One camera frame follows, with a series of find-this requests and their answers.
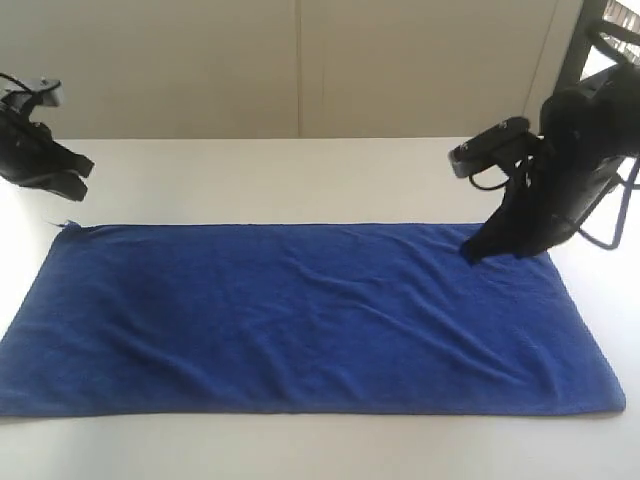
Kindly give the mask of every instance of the white table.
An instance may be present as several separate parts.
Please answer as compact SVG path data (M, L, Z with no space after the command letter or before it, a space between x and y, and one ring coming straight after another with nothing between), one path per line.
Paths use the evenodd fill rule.
M456 180L459 139L69 141L96 162L74 204L0 183L0 326L57 228L100 223L483 221L500 193ZM615 194L589 223L608 233ZM640 200L622 247L553 251L627 393L618 416L148 415L0 421L0 478L640 478Z

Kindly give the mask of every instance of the microfiber cloth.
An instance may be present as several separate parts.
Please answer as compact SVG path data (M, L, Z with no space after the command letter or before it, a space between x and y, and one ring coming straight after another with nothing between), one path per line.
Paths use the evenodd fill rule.
M0 343L0 414L623 410L549 256L471 267L477 228L71 224Z

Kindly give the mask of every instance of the blue towel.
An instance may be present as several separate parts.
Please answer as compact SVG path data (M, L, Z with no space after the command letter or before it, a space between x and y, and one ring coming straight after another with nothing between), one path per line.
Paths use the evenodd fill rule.
M477 228L71 224L0 343L0 414L623 410L548 255L470 267Z

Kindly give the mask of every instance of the table surface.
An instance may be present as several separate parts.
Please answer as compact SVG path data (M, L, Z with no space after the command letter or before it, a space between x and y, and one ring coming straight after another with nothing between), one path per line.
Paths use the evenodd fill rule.
M457 180L460 139L68 141L96 167L82 203L0 183L0 333L67 219L103 223L484 221L500 193ZM587 224L608 238L619 192ZM627 394L566 418L136 415L0 420L0 478L640 478L640 200L623 245L552 251Z

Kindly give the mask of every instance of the towel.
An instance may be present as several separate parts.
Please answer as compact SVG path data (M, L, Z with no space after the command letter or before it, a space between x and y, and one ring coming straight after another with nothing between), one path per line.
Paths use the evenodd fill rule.
M625 407L547 254L478 225L70 224L0 342L0 415Z

